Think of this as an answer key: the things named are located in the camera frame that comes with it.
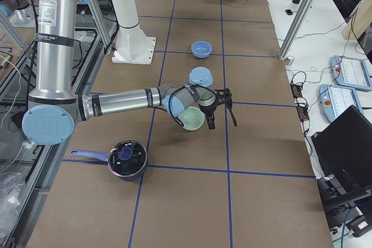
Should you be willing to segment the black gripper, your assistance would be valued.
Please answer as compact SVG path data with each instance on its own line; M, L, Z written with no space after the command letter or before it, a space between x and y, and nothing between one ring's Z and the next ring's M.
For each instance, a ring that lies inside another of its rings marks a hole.
M215 122L214 122L214 111L217 109L218 100L215 99L214 101L211 100L200 100L199 101L199 108L201 112L206 115L208 129L214 130Z

